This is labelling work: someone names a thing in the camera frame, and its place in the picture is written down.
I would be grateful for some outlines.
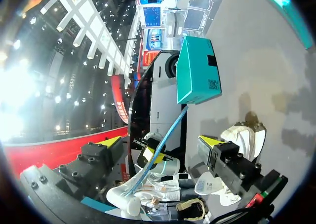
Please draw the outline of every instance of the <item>teal box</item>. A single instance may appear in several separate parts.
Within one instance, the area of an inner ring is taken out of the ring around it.
[[[221,82],[211,41],[186,36],[177,62],[178,103],[196,104],[221,93]]]

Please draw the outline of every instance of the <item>qr code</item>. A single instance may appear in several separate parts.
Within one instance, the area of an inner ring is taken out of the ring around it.
[[[218,90],[218,81],[216,80],[208,80],[208,88]]]

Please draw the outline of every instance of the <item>white machine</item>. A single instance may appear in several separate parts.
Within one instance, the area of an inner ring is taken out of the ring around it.
[[[150,112],[150,131],[165,136],[170,126],[181,111],[177,103],[176,78],[170,78],[168,59],[175,52],[161,52],[154,61],[152,99]],[[166,149],[171,151],[180,146],[181,126],[177,126],[166,142]]]

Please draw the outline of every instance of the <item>red wall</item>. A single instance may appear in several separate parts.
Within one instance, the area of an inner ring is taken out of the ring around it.
[[[53,169],[60,164],[67,164],[76,159],[77,154],[81,153],[81,147],[88,142],[100,142],[104,141],[105,137],[109,139],[122,136],[127,136],[127,126],[107,131],[104,133],[98,133],[94,135],[88,135],[84,137],[78,137],[60,142],[52,142],[48,144],[41,144],[23,147],[6,147],[4,146],[4,153],[8,160],[9,165],[13,169],[13,173],[16,176],[20,176],[20,173],[26,168],[36,165],[41,167],[42,164],[46,164],[49,168]]]

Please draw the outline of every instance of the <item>blue cable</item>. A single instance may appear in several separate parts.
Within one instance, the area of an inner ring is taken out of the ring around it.
[[[150,168],[152,167],[154,161],[156,160],[156,158],[158,157],[163,145],[166,143],[166,141],[169,139],[170,135],[172,134],[172,132],[174,131],[174,129],[176,128],[176,126],[180,123],[180,121],[182,120],[182,118],[184,117],[184,115],[186,114],[188,110],[188,106],[185,106],[183,108],[183,110],[181,111],[180,115],[178,116],[178,118],[176,119],[176,121],[173,123],[173,125],[170,127],[170,129],[168,130],[167,134],[164,136],[164,138],[160,141],[159,145],[157,146],[157,149],[155,151],[154,156],[152,157],[152,159],[147,162],[146,164],[146,169],[144,171],[144,173],[142,174],[142,176],[139,178],[139,180],[137,181],[137,183],[134,185],[134,187],[128,191],[125,195],[125,197],[129,196],[130,194],[134,193],[138,186],[141,184],[141,182],[143,181],[143,179],[147,176]]]

